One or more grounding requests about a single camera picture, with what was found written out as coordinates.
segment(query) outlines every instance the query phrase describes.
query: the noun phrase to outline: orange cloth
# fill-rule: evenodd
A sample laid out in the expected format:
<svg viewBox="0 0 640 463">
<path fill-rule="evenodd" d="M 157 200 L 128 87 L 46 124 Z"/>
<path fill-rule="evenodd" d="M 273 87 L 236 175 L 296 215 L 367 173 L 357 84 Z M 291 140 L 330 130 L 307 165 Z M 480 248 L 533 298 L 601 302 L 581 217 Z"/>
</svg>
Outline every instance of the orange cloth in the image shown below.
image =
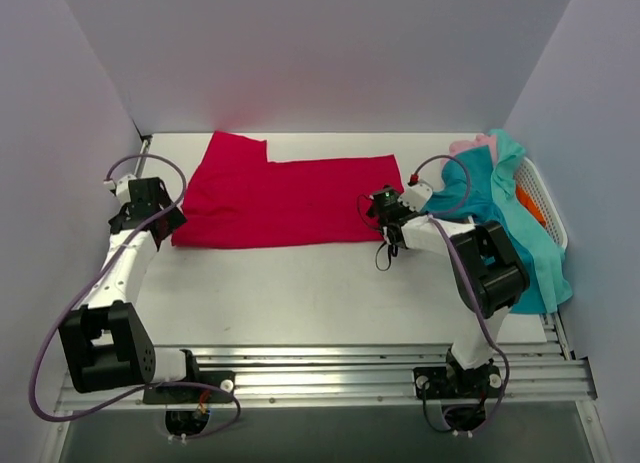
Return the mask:
<svg viewBox="0 0 640 463">
<path fill-rule="evenodd" d="M 547 227 L 547 221 L 544 219 L 544 215 L 540 211 L 540 208 L 538 208 L 538 205 L 535 204 L 533 199 L 520 187 L 520 185 L 516 185 L 516 198 L 518 198 L 520 204 L 524 206 L 536 220 L 538 220 L 538 223 L 540 223 L 544 228 Z"/>
</svg>

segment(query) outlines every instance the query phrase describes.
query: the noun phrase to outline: red cloth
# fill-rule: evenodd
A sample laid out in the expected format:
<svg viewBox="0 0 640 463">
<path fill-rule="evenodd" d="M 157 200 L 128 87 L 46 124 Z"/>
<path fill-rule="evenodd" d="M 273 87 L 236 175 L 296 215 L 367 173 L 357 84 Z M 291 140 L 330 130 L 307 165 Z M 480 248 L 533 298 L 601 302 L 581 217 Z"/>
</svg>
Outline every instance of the red cloth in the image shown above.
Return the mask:
<svg viewBox="0 0 640 463">
<path fill-rule="evenodd" d="M 393 156 L 274 163 L 266 141 L 216 132 L 187 188 L 188 221 L 172 242 L 239 249 L 380 240 L 356 199 L 384 185 L 402 189 Z"/>
</svg>

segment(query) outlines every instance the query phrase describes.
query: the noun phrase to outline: gray floor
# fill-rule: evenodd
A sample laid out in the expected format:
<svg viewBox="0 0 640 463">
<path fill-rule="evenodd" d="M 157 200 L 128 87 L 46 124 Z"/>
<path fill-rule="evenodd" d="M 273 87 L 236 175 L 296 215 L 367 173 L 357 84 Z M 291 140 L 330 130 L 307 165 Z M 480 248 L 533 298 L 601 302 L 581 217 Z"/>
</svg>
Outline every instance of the gray floor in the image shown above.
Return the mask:
<svg viewBox="0 0 640 463">
<path fill-rule="evenodd" d="M 436 434 L 420 407 L 247 410 L 211 438 L 169 445 L 162 414 L 103 411 L 71 425 L 62 462 L 590 462 L 573 404 L 509 404 L 469 440 Z"/>
</svg>

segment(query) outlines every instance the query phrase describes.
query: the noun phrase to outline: turquoise fabric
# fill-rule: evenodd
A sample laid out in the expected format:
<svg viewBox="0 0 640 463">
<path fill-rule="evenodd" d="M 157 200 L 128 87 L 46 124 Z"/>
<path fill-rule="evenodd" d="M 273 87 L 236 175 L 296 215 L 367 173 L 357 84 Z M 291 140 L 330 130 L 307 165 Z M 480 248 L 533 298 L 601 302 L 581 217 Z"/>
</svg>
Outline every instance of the turquoise fabric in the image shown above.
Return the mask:
<svg viewBox="0 0 640 463">
<path fill-rule="evenodd" d="M 501 167 L 500 153 L 498 153 L 498 155 L 499 155 L 499 161 L 496 167 Z M 516 159 L 516 157 L 513 155 L 505 154 L 505 156 L 508 156 L 508 157 L 506 157 L 504 165 L 513 164 L 513 160 Z M 527 269 L 527 272 L 529 273 L 529 278 L 531 280 L 531 285 L 529 289 L 522 294 L 520 301 L 518 302 L 518 304 L 514 306 L 512 311 L 514 313 L 521 313 L 521 314 L 542 314 L 542 313 L 546 313 L 547 311 L 554 311 L 551 309 L 547 310 L 545 301 L 543 300 L 542 294 L 540 292 L 537 269 L 534 262 L 534 256 L 530 251 L 531 249 L 528 246 L 522 244 L 520 240 L 511 233 L 511 228 L 509 227 L 508 223 L 509 223 L 509 220 L 513 218 L 511 218 L 511 216 L 507 218 L 503 210 L 501 209 L 501 207 L 497 204 L 496 201 L 494 201 L 494 196 L 493 196 L 494 168 L 493 168 L 493 162 L 491 160 L 491 154 L 489 153 L 488 147 L 485 146 L 480 148 L 474 148 L 474 149 L 465 151 L 463 153 L 460 153 L 456 155 L 456 157 L 460 159 L 462 163 L 469 170 L 469 173 L 471 175 L 471 194 L 469 195 L 469 198 L 467 199 L 466 203 L 462 208 L 460 208 L 455 213 L 447 215 L 447 217 L 448 218 L 466 218 L 467 216 L 472 216 L 474 220 L 478 223 L 486 223 L 487 221 L 491 221 L 491 220 L 498 221 L 499 223 L 501 223 L 505 227 L 505 230 L 507 231 L 509 239 L 513 243 L 513 246 L 516 249 L 518 255 L 520 256 L 522 263 Z M 508 184 L 506 180 L 505 181 L 503 180 L 505 179 L 505 175 L 507 174 L 508 174 L 508 168 L 501 167 L 499 171 L 500 179 L 498 181 L 502 183 L 502 185 L 504 185 L 505 187 L 508 186 Z M 445 189 L 440 192 L 434 193 L 434 195 L 429 200 L 427 206 L 424 208 L 424 211 L 438 212 L 438 211 L 447 210 L 453 207 L 458 201 L 460 201 L 460 198 L 464 195 L 465 189 L 466 189 L 466 180 L 465 180 L 464 172 L 456 163 L 449 162 L 444 166 L 442 170 L 442 179 L 445 182 Z M 505 211 L 507 212 L 512 211 L 512 208 L 511 208 L 512 206 L 513 205 L 510 203 L 505 205 Z M 530 218 L 535 223 L 535 225 L 537 225 L 544 233 L 544 236 L 538 235 L 540 236 L 540 240 L 543 240 L 544 237 L 546 237 L 546 239 L 548 239 L 553 243 L 553 240 L 551 240 L 551 238 L 549 237 L 549 235 L 547 235 L 544 229 L 540 227 L 538 222 L 536 222 L 532 216 L 530 216 Z M 525 225 L 516 224 L 516 227 L 520 231 L 525 227 Z M 531 241 L 531 239 L 528 239 L 528 238 L 525 238 L 525 240 L 527 242 Z M 553 245 L 555 247 L 556 254 L 560 256 L 562 253 L 561 250 L 558 251 L 559 248 L 557 247 L 557 245 L 555 245 L 555 243 L 553 243 Z M 549 272 L 546 271 L 545 273 L 542 273 L 542 275 L 545 275 L 546 277 L 548 273 Z"/>
<path fill-rule="evenodd" d="M 562 275 L 564 250 L 516 198 L 513 175 L 524 158 L 524 148 L 504 130 L 492 130 L 489 135 L 498 139 L 498 162 L 491 175 L 493 201 L 502 211 L 511 236 L 531 253 L 542 301 L 548 312 L 554 312 L 573 294 Z"/>
</svg>

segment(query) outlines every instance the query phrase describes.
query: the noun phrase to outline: white table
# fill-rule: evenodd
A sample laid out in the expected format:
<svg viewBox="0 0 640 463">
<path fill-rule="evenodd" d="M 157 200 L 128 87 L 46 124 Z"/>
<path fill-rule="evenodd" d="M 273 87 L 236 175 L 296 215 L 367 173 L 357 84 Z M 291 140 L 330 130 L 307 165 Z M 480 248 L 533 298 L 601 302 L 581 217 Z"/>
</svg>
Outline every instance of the white table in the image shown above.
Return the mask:
<svg viewBox="0 0 640 463">
<path fill-rule="evenodd" d="M 272 161 L 395 154 L 403 178 L 450 142 L 473 134 L 247 134 L 268 140 Z M 150 153 L 177 163 L 190 178 L 210 134 L 158 134 Z M 422 175 L 439 182 L 439 163 Z M 147 160 L 143 176 L 160 176 L 172 197 L 179 179 Z M 449 344 L 473 319 L 458 296 L 451 263 L 426 252 L 401 252 L 380 273 L 377 243 L 254 250 L 173 248 L 167 241 L 144 280 L 137 311 L 157 345 Z M 501 343 L 545 342 L 540 317 L 509 315 Z"/>
</svg>

